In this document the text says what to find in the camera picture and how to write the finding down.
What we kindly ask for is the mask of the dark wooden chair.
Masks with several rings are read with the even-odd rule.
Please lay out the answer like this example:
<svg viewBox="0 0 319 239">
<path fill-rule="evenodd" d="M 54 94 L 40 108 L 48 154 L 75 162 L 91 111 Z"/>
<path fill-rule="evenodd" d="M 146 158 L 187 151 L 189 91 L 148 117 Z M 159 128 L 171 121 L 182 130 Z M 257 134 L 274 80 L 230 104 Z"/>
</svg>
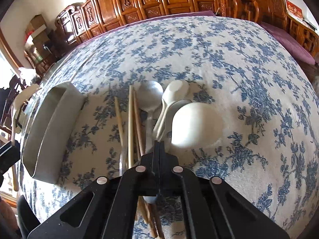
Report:
<svg viewBox="0 0 319 239">
<path fill-rule="evenodd" d="M 14 75 L 8 88 L 1 88 L 1 132 L 11 134 L 11 105 L 19 93 L 27 88 L 25 81 Z"/>
</svg>

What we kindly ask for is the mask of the wooden chopstick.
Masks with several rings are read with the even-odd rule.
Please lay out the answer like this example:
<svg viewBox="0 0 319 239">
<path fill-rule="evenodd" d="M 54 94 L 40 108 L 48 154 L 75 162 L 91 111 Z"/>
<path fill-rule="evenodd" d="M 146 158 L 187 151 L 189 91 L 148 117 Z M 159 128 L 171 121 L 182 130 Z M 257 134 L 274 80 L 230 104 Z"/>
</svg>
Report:
<svg viewBox="0 0 319 239">
<path fill-rule="evenodd" d="M 138 108 L 137 94 L 135 90 L 134 90 L 133 100 L 134 100 L 135 126 L 136 126 L 136 134 L 138 139 L 138 147 L 140 149 L 140 156 L 143 156 L 146 153 L 145 141 L 144 141 L 144 136 L 142 133 L 140 110 Z M 144 203 L 143 206 L 146 209 L 147 219 L 150 225 L 151 236 L 153 238 L 164 238 L 164 233 L 162 230 L 160 217 L 157 212 L 156 205 L 154 203 L 153 204 L 147 203 L 146 199 L 143 199 L 142 202 Z"/>
<path fill-rule="evenodd" d="M 114 103 L 115 103 L 115 112 L 116 112 L 116 119 L 117 119 L 118 131 L 119 131 L 119 138 L 121 142 L 121 154 L 119 157 L 119 175 L 122 176 L 127 170 L 126 160 L 128 156 L 128 145 L 127 145 L 128 142 L 123 129 L 122 115 L 119 108 L 119 102 L 117 97 L 114 97 Z M 148 224 L 149 221 L 147 216 L 147 210 L 146 210 L 146 206 L 143 201 L 143 198 L 141 196 L 138 198 L 137 210 L 140 212 L 142 218 L 144 219 L 144 223 Z"/>
<path fill-rule="evenodd" d="M 134 165 L 134 87 L 129 86 L 128 101 L 128 166 Z"/>
</svg>

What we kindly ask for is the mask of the carved wooden sofa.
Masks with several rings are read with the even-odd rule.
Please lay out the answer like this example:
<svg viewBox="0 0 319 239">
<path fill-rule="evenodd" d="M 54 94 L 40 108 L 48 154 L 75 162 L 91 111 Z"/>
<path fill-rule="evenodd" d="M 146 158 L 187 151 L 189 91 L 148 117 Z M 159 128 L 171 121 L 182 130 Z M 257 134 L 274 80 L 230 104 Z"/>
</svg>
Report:
<svg viewBox="0 0 319 239">
<path fill-rule="evenodd" d="M 56 17 L 55 33 L 59 46 L 69 51 L 127 24 L 201 11 L 255 23 L 262 20 L 256 0 L 84 0 L 67 6 Z"/>
</svg>

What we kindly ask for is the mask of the rectangular metal tray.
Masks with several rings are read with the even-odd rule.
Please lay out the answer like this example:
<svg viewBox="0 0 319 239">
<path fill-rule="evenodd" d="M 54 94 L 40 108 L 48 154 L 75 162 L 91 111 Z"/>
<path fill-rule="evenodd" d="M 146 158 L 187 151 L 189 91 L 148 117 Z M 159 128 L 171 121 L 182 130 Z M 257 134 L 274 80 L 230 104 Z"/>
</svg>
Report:
<svg viewBox="0 0 319 239">
<path fill-rule="evenodd" d="M 22 163 L 33 179 L 57 183 L 65 147 L 84 100 L 71 82 L 53 87 L 42 100 L 22 151 Z"/>
</svg>

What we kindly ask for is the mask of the stacked cardboard boxes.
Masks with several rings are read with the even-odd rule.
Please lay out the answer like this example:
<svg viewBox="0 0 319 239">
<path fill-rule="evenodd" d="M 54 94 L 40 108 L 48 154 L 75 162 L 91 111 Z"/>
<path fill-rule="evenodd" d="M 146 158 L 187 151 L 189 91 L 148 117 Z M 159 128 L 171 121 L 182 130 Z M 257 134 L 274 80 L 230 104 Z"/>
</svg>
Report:
<svg viewBox="0 0 319 239">
<path fill-rule="evenodd" d="M 56 61 L 54 49 L 43 16 L 34 16 L 25 29 L 25 55 L 35 66 L 41 63 L 51 65 Z"/>
</svg>

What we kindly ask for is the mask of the blue floral tablecloth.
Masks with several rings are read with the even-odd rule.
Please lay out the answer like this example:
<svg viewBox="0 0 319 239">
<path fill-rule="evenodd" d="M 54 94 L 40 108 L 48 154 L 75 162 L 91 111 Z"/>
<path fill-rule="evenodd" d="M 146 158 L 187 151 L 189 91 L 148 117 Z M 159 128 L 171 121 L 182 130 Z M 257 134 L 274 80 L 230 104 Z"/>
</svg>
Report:
<svg viewBox="0 0 319 239">
<path fill-rule="evenodd" d="M 219 176 L 284 229 L 305 230 L 318 208 L 318 97 L 288 51 L 259 25 L 191 16 L 143 22 L 74 49 L 36 100 L 71 82 L 86 100 L 56 184 L 20 168 L 20 187 L 40 221 L 99 176 L 119 174 L 114 101 L 127 117 L 129 87 L 189 83 L 188 98 L 215 109 L 221 138 L 178 155 L 203 178 Z"/>
</svg>

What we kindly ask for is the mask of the metal spoon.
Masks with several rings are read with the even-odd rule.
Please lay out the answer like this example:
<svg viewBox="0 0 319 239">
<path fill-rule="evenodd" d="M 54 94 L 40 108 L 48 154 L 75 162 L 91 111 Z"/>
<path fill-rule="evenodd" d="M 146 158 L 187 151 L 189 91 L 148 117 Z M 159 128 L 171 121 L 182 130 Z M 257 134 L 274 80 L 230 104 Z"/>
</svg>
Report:
<svg viewBox="0 0 319 239">
<path fill-rule="evenodd" d="M 162 103 L 163 87 L 160 83 L 150 80 L 140 84 L 137 99 L 140 109 L 147 113 L 146 119 L 146 153 L 150 153 L 153 146 L 153 114 Z"/>
</svg>

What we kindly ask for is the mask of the red box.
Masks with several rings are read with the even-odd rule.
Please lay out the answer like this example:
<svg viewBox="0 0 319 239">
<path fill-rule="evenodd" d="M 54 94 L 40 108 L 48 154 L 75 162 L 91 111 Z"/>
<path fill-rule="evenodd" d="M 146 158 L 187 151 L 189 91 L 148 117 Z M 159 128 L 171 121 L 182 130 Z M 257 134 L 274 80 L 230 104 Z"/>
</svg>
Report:
<svg viewBox="0 0 319 239">
<path fill-rule="evenodd" d="M 299 22 L 303 22 L 302 9 L 289 0 L 285 0 L 287 13 Z"/>
</svg>

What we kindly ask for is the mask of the small white ceramic spoon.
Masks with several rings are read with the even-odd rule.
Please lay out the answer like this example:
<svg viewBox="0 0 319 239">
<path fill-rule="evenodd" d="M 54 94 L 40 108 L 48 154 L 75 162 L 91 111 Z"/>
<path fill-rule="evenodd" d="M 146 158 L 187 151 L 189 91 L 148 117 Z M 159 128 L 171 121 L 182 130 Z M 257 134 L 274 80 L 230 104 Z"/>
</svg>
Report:
<svg viewBox="0 0 319 239">
<path fill-rule="evenodd" d="M 174 80 L 165 89 L 162 96 L 162 110 L 153 129 L 153 138 L 157 140 L 162 131 L 165 112 L 174 102 L 185 98 L 189 90 L 189 83 L 186 80 Z"/>
</svg>

